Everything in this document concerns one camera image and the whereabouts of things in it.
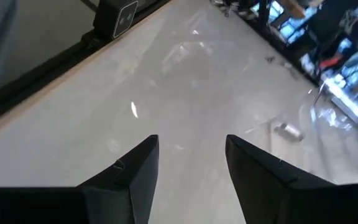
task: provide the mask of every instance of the table surface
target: table surface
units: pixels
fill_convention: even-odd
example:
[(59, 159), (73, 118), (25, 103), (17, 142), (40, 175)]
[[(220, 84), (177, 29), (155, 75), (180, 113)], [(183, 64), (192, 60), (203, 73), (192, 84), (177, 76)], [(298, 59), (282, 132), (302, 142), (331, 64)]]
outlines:
[[(0, 186), (78, 185), (158, 134), (150, 223), (244, 223), (226, 135), (264, 148), (253, 135), (260, 129), (247, 130), (282, 111), (302, 127), (310, 117), (308, 107), (289, 105), (314, 88), (281, 60), (237, 16), (205, 0), (174, 0), (0, 119)], [(319, 118), (333, 117), (320, 108)], [(353, 151), (322, 154), (310, 139), (291, 150), (273, 139), (264, 149), (331, 182), (358, 182), (358, 136), (352, 128), (329, 135), (342, 130), (329, 121), (324, 142), (350, 139)]]

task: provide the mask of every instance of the wooden edge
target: wooden edge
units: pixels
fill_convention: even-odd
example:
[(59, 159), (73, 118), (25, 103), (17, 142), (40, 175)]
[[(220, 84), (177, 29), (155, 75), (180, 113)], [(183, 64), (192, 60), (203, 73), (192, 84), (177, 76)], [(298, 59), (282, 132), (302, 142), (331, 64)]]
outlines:
[(143, 23), (147, 22), (149, 19), (151, 19), (153, 16), (156, 15), (156, 13), (160, 12), (162, 9), (166, 8), (168, 5), (170, 5), (174, 0), (171, 0), (167, 2), (165, 5), (148, 15), (145, 19), (138, 22), (136, 25), (131, 27), (127, 32), (119, 36), (117, 39), (110, 42), (108, 45), (102, 47), (100, 50), (95, 52), (94, 54), (90, 55), (86, 59), (84, 59), (79, 64), (75, 65), (73, 68), (69, 69), (66, 73), (61, 75), (60, 77), (56, 78), (54, 81), (50, 82), (48, 85), (44, 86), (41, 90), (34, 93), (33, 95), (29, 96), (27, 99), (25, 99), (22, 103), (16, 105), (13, 107), (10, 111), (6, 112), (4, 115), (0, 117), (0, 130), (10, 123), (14, 118), (21, 115), (23, 112), (31, 108), (34, 104), (39, 102), (43, 97), (45, 97), (49, 92), (60, 86), (64, 81), (72, 77), (74, 74), (77, 73), (80, 69), (82, 69), (86, 64), (88, 64), (90, 61), (94, 60), (96, 57), (101, 55), (103, 52), (105, 52), (108, 48), (113, 46), (117, 41), (124, 38), (126, 35), (131, 33), (133, 30), (141, 26)]

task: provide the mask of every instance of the small black box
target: small black box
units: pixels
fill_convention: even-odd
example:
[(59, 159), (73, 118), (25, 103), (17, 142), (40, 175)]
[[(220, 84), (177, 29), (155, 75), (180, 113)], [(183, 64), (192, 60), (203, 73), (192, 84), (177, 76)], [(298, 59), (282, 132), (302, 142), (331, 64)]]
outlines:
[(138, 5), (133, 0), (100, 0), (93, 21), (95, 31), (109, 39), (117, 38), (131, 27)]

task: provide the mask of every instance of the person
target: person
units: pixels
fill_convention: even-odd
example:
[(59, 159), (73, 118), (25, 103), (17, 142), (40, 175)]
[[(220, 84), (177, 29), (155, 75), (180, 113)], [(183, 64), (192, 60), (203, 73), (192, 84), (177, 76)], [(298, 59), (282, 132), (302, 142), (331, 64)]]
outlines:
[[(353, 11), (347, 11), (339, 26), (341, 32), (322, 53), (324, 60), (319, 65), (321, 70), (339, 69), (358, 52), (358, 16)], [(351, 41), (351, 45), (338, 52), (341, 42), (346, 38)]]

